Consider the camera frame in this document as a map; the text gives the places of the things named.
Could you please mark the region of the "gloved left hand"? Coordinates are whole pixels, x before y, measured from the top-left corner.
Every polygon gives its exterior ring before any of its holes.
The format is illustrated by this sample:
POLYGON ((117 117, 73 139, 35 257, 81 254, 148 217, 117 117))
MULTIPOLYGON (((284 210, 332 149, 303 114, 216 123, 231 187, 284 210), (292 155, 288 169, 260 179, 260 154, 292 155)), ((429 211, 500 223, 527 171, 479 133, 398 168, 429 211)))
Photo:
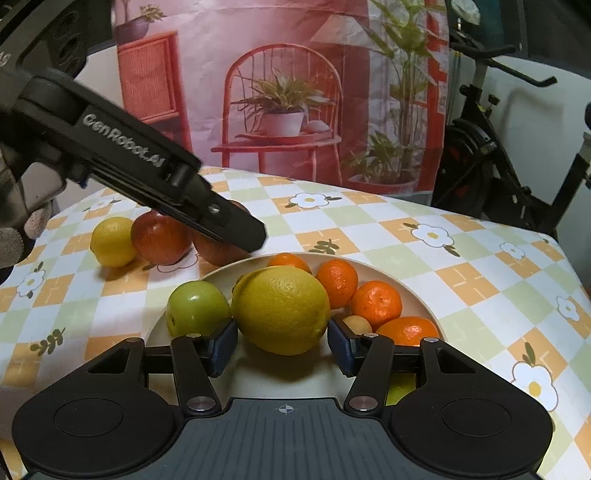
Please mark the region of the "gloved left hand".
POLYGON ((50 201, 34 211, 22 228, 1 229, 1 282, 10 276, 15 265, 30 255, 52 216, 52 207, 53 202, 50 201))

